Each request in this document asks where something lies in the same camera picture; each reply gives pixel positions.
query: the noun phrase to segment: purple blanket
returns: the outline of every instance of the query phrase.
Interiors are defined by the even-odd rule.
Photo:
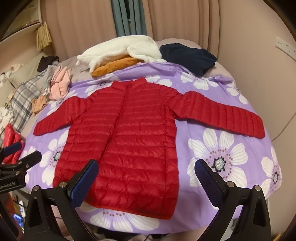
[[[170,86],[180,93],[197,91],[214,101],[254,111],[231,82],[232,79],[223,76],[197,78],[190,75],[187,69],[172,63],[138,64],[97,80],[75,83],[66,99],[71,96],[85,98],[100,88],[110,86],[114,80],[134,80],[142,76],[148,82]],[[54,112],[63,101],[49,104],[38,121]],[[176,120],[176,126],[180,189],[176,209],[170,220],[94,208],[86,203],[77,208],[81,219],[110,230],[147,234],[176,233],[209,225],[217,208],[211,205],[194,174],[194,163],[200,158],[218,171],[225,181],[231,180],[237,186],[248,188],[260,185],[266,198],[279,189],[281,170],[267,131],[264,139],[257,139],[209,128],[192,120]],[[32,131],[27,137],[22,157],[34,150],[42,153],[40,164],[28,170],[26,175],[29,189],[34,185],[52,187],[55,166],[66,143],[68,129],[66,127],[40,137],[35,137]],[[236,210],[234,218],[238,217],[240,210]]]

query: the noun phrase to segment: teal curtain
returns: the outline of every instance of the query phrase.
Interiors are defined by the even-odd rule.
[[[130,35],[124,0],[111,0],[117,37]]]
[[[147,35],[142,0],[128,0],[131,17],[131,35]]]

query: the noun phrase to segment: jacket zipper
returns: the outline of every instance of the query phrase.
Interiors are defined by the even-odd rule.
[[[109,139],[109,140],[107,141],[107,143],[106,143],[106,147],[105,147],[105,149],[104,149],[104,151],[103,151],[103,153],[102,153],[102,155],[101,155],[101,158],[100,158],[99,164],[100,164],[102,158],[105,156],[105,153],[106,153],[106,150],[107,150],[108,147],[109,147],[109,144],[111,143],[111,141],[112,141],[113,138],[114,138],[114,134],[115,134],[116,129],[117,129],[117,123],[118,123],[118,121],[120,120],[120,118],[121,118],[121,116],[122,116],[122,113],[123,113],[123,109],[124,109],[124,107],[125,107],[125,105],[126,105],[126,100],[127,100],[127,96],[128,96],[128,93],[129,93],[130,86],[131,86],[131,85],[129,85],[128,88],[126,89],[126,94],[124,95],[123,103],[122,103],[122,106],[121,106],[121,109],[120,109],[119,115],[118,115],[118,117],[117,117],[117,119],[116,119],[116,121],[115,121],[115,123],[114,123],[114,130],[113,130],[112,136],[110,137],[110,139]]]

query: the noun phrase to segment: jacket sleeve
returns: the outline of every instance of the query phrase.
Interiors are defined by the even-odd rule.
[[[253,112],[210,100],[201,93],[162,86],[160,96],[176,119],[193,119],[238,134],[264,138],[262,119]]]
[[[52,114],[37,123],[34,129],[35,136],[41,136],[72,124],[89,107],[91,99],[70,97]]]

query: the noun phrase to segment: pink curtain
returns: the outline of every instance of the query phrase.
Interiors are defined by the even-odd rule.
[[[110,0],[41,0],[41,16],[60,60],[116,38]]]
[[[143,0],[143,7],[147,35],[155,41],[187,39],[218,55],[218,0]]]

